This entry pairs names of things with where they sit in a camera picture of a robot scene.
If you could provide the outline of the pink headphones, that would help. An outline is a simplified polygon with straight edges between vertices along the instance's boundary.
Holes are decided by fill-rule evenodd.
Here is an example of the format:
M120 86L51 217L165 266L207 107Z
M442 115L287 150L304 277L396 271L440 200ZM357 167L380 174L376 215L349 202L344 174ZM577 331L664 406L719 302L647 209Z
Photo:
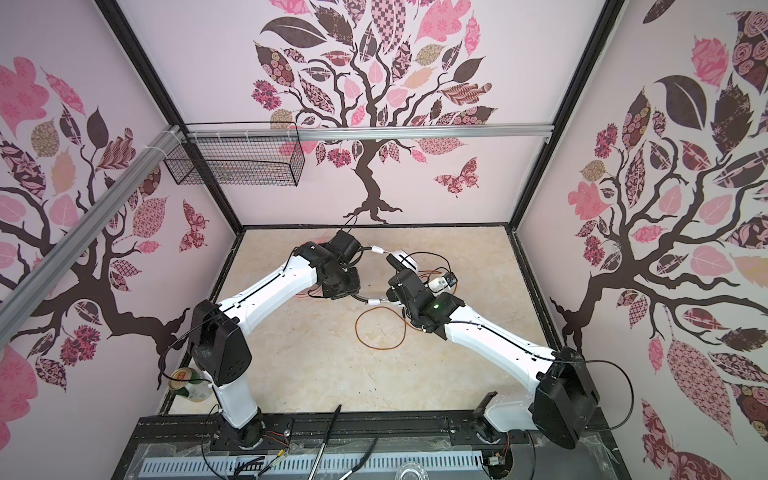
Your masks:
M310 298L328 298L326 285L333 281L333 270L337 266L331 241L308 241L298 248L297 256L306 260L315 273L315 281L306 295Z

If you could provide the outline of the white black headphones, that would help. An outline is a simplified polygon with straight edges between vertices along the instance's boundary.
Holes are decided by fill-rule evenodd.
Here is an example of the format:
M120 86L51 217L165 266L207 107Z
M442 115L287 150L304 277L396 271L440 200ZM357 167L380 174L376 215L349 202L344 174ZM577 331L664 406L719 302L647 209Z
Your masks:
M404 271L419 273L419 265L403 250L388 251L379 246L363 246L354 258L358 269L360 290L351 297L369 306L401 303L389 285L389 280Z

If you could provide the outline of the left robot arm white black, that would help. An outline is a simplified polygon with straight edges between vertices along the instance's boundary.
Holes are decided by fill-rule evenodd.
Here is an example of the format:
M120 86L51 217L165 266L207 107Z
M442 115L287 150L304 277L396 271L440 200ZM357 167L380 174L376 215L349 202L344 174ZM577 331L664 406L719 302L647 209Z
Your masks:
M254 430L260 417L246 378L253 358L247 337L304 290L318 287L321 297L330 300L358 294L356 263L364 251L355 237L339 230L327 242L294 248L276 270L240 293L217 302L203 300L194 307L189 354L210 382L231 428Z

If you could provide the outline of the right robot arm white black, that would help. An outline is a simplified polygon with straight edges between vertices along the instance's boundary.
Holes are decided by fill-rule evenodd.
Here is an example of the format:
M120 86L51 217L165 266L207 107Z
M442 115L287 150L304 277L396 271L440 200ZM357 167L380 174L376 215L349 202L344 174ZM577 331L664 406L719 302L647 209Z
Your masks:
M423 283L418 264L403 251L386 260L396 271L387 297L404 308L412 326L474 351L524 387L522 399L493 394L483 401L482 425L499 433L535 429L559 447L576 447L599 403L581 354L537 345L494 324L452 294L449 281Z

